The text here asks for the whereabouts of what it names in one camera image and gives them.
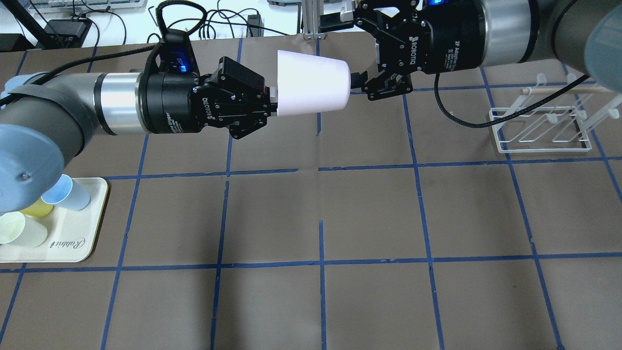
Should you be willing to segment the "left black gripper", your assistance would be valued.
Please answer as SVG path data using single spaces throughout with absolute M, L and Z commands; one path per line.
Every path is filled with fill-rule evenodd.
M 276 87 L 232 58 L 212 74 L 155 72 L 146 78 L 146 128 L 153 134 L 200 133 L 226 128 L 240 139 L 267 125 L 278 102 Z

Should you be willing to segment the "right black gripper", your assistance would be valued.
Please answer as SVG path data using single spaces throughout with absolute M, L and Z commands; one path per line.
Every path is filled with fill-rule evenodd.
M 477 0 L 361 0 L 354 11 L 322 14 L 319 32 L 354 26 L 376 41 L 378 75 L 350 74 L 350 89 L 371 101 L 413 90 L 414 72 L 438 74 L 479 67 L 482 5 Z

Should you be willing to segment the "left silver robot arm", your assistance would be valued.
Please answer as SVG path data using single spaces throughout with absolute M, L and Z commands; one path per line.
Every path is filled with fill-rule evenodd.
M 193 134 L 226 128 L 243 138 L 277 111 L 274 89 L 229 57 L 199 75 L 192 64 L 142 72 L 62 74 L 23 84 L 1 111 L 1 213 L 37 201 L 97 134 Z

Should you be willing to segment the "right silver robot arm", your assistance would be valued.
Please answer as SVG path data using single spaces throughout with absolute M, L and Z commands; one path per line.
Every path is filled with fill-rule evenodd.
M 378 73 L 355 83 L 369 100 L 413 88 L 409 75 L 553 59 L 621 90 L 619 0 L 354 0 L 320 31 L 358 27 L 376 41 Z

